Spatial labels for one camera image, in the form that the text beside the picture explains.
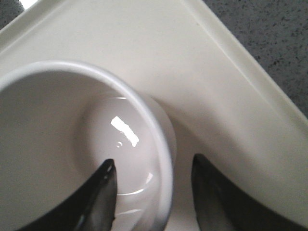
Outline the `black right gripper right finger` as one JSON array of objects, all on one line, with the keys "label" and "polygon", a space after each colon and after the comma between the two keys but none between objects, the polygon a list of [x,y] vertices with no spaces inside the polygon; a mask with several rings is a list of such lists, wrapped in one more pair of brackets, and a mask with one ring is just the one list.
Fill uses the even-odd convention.
[{"label": "black right gripper right finger", "polygon": [[203,155],[192,161],[194,209],[202,231],[305,231],[242,191]]}]

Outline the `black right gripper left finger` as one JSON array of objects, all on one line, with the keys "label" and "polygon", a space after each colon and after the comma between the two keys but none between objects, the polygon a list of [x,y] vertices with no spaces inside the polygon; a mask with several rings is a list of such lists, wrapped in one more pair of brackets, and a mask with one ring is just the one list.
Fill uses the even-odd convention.
[{"label": "black right gripper left finger", "polygon": [[117,176],[106,159],[71,196],[21,231],[110,231],[115,220]]}]

